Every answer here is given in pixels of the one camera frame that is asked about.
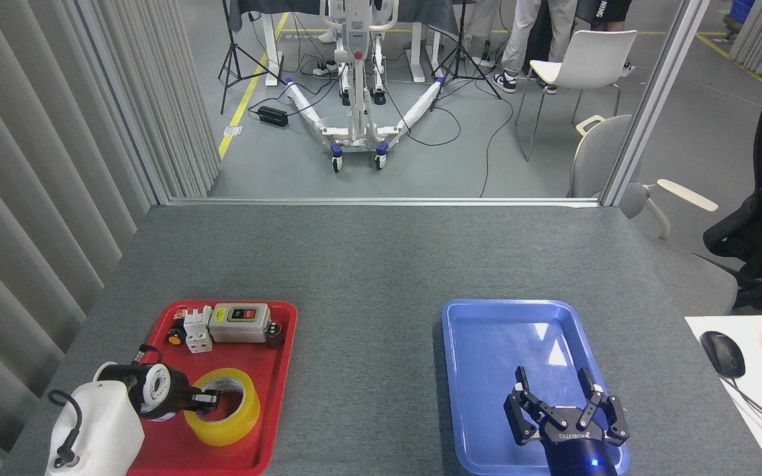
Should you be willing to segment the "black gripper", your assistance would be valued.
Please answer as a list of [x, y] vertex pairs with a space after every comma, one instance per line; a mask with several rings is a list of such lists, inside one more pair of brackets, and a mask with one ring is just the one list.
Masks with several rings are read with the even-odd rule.
[[[587, 368], [581, 368], [577, 377], [587, 398], [575, 424], [582, 431], [560, 430], [556, 427], [556, 410], [533, 395], [525, 368], [519, 366], [517, 383], [504, 403], [513, 439], [518, 446], [541, 440], [550, 475], [616, 475], [610, 446], [623, 445], [630, 437], [625, 409], [616, 395], [609, 397], [600, 385], [593, 383]], [[606, 416], [605, 430], [589, 428], [599, 409]]]
[[166, 392], [161, 402], [161, 419], [173, 418], [176, 413], [191, 405], [218, 405], [221, 391], [194, 392], [188, 377], [181, 372], [171, 372], [165, 386]]

